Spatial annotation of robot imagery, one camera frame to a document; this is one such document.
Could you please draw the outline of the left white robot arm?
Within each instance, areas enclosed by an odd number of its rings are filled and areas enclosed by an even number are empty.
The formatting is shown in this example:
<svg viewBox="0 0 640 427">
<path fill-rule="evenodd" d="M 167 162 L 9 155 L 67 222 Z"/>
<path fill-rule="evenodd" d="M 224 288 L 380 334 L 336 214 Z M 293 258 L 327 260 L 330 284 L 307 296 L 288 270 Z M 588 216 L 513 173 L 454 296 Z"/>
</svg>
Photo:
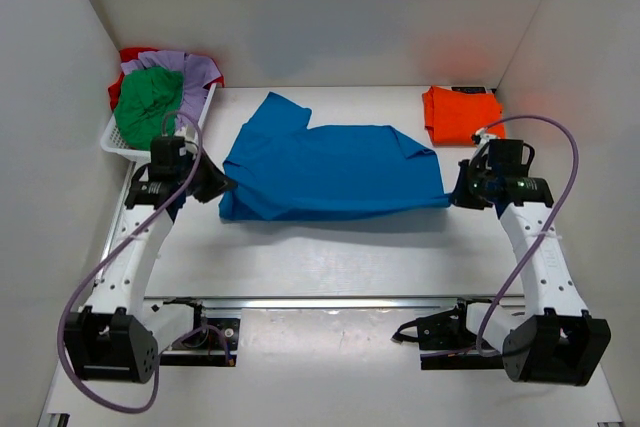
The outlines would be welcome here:
<svg viewBox="0 0 640 427">
<path fill-rule="evenodd" d="M 83 381 L 146 383 L 160 355 L 180 339 L 197 345 L 209 320 L 196 300 L 144 302 L 159 251 L 188 198 L 206 204 L 235 189 L 194 142 L 158 136 L 149 163 L 138 168 L 124 202 L 116 247 L 84 305 L 62 326 L 62 356 Z"/>
</svg>

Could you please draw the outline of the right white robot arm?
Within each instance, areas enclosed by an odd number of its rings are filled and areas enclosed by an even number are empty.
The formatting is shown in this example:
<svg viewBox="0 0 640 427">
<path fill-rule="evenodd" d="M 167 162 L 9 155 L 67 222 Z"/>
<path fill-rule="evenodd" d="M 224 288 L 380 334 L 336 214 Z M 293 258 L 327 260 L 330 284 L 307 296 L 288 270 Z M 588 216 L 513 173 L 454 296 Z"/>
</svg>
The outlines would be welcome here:
<svg viewBox="0 0 640 427">
<path fill-rule="evenodd" d="M 558 207 L 546 180 L 532 177 L 534 148 L 522 140 L 475 134 L 473 156 L 460 162 L 450 202 L 493 208 L 517 264 L 525 311 L 517 317 L 499 299 L 469 301 L 448 323 L 460 347 L 500 355 L 514 382 L 585 386 L 610 340 L 606 320 L 591 315 L 571 278 L 552 214 Z"/>
</svg>

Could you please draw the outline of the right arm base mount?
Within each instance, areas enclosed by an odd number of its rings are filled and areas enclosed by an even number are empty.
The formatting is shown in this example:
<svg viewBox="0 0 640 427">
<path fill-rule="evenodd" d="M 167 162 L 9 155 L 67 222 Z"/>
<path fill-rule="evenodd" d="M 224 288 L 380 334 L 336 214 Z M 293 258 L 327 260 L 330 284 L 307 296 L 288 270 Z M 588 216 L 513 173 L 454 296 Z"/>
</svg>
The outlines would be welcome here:
<svg viewBox="0 0 640 427">
<path fill-rule="evenodd" d="M 466 328 L 468 307 L 477 302 L 489 300 L 459 298 L 453 307 L 401 324 L 391 341 L 417 345 L 422 371 L 502 370 L 502 358 L 481 356 L 476 335 Z"/>
</svg>

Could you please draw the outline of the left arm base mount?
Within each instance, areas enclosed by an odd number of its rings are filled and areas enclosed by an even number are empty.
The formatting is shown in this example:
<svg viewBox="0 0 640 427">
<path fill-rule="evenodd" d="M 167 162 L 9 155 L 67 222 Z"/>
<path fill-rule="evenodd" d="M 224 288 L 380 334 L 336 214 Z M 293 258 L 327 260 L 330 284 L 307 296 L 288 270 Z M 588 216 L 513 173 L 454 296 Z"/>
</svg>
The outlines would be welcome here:
<svg viewBox="0 0 640 427">
<path fill-rule="evenodd" d="M 175 297 L 151 304 L 147 328 L 163 365 L 235 367 L 241 319 L 201 299 Z"/>
</svg>

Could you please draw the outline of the blue t shirt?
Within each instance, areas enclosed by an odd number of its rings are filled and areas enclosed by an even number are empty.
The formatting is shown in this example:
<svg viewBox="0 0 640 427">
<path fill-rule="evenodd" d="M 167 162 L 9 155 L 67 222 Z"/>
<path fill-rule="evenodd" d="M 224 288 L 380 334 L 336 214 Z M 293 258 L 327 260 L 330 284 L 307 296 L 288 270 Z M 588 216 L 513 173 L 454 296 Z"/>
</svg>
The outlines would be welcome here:
<svg viewBox="0 0 640 427">
<path fill-rule="evenodd" d="M 236 188 L 225 221 L 350 221 L 446 208 L 437 154 L 389 125 L 311 127 L 312 111 L 269 93 L 223 163 Z"/>
</svg>

